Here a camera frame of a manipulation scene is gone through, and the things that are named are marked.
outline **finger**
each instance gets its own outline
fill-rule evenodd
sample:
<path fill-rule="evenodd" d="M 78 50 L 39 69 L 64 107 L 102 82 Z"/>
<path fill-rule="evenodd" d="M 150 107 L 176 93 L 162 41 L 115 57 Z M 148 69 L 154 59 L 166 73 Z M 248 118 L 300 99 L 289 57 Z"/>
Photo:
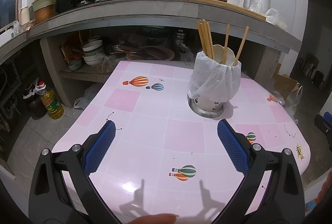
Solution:
<path fill-rule="evenodd" d="M 172 214 L 141 216 L 128 224 L 174 224 L 176 217 L 176 215 Z"/>

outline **wooden chopstick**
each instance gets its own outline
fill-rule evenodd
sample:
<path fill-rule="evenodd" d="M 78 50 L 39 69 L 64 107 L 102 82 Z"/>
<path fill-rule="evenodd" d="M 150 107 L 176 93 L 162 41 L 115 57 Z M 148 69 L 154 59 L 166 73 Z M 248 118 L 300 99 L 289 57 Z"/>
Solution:
<path fill-rule="evenodd" d="M 222 56 L 222 64 L 224 64 L 224 65 L 226 63 L 226 51 L 227 51 L 227 44 L 228 44 L 228 36 L 229 36 L 229 25 L 227 25 L 226 39 L 225 39 L 225 46 L 224 46 L 224 55 Z"/>
<path fill-rule="evenodd" d="M 207 25 L 207 32 L 209 34 L 209 43 L 210 43 L 210 49 L 211 49 L 212 59 L 215 60 L 215 51 L 213 50 L 213 43 L 212 43 L 212 36 L 211 36 L 210 24 L 206 23 L 206 25 Z"/>
<path fill-rule="evenodd" d="M 200 22 L 197 21 L 196 24 L 197 24 L 198 33 L 200 34 L 200 42 L 202 43 L 202 49 L 203 49 L 203 52 L 206 55 L 206 48 L 205 48 L 205 44 L 204 44 L 203 32 L 202 32 L 202 29 L 200 27 Z"/>
<path fill-rule="evenodd" d="M 239 60 L 240 54 L 242 52 L 242 48 L 243 48 L 244 42 L 245 42 L 245 40 L 247 38 L 248 31 L 249 31 L 249 27 L 247 26 L 246 27 L 246 31 L 244 32 L 244 35 L 243 35 L 243 38 L 242 38 L 242 42 L 241 42 L 239 51 L 237 52 L 236 58 L 234 60 L 233 67 L 235 67 L 237 65 L 237 61 Z"/>
<path fill-rule="evenodd" d="M 209 41 L 208 26 L 207 26 L 205 20 L 203 20 L 203 30 L 202 31 L 203 31 L 207 56 L 212 59 L 212 51 L 211 51 L 211 46 L 210 46 L 210 41 Z"/>

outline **blue gripper pad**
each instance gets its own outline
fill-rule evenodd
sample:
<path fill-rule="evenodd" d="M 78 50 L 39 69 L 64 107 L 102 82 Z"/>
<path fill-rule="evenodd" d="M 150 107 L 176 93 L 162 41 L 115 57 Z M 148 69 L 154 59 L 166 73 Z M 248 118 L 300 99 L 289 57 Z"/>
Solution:
<path fill-rule="evenodd" d="M 235 169 L 246 176 L 249 171 L 248 155 L 232 131 L 224 121 L 219 121 L 217 128 L 218 137 L 232 160 Z"/>
<path fill-rule="evenodd" d="M 326 112 L 324 114 L 323 118 L 332 125 L 332 114 L 330 114 L 329 112 Z"/>
<path fill-rule="evenodd" d="M 115 124 L 107 121 L 98 133 L 98 138 L 85 154 L 84 171 L 87 175 L 97 171 L 102 159 L 115 138 Z"/>

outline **cardboard box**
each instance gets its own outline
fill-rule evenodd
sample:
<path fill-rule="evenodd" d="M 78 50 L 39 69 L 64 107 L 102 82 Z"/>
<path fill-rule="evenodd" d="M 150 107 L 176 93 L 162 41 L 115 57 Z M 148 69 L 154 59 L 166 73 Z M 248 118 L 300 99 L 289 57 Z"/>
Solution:
<path fill-rule="evenodd" d="M 277 65 L 276 71 L 273 74 L 275 83 L 273 85 L 274 89 L 277 90 L 283 99 L 286 100 L 290 92 L 296 91 L 299 89 L 297 86 L 298 81 L 293 80 L 287 74 L 279 75 L 281 64 Z"/>

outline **blue bowl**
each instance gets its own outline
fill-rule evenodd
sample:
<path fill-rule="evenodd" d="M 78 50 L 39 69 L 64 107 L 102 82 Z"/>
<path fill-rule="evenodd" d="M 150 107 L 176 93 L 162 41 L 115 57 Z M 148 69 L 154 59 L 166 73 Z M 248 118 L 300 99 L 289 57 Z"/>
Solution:
<path fill-rule="evenodd" d="M 71 71 L 76 71 L 82 66 L 82 60 L 81 59 L 75 59 L 68 63 L 68 68 Z"/>

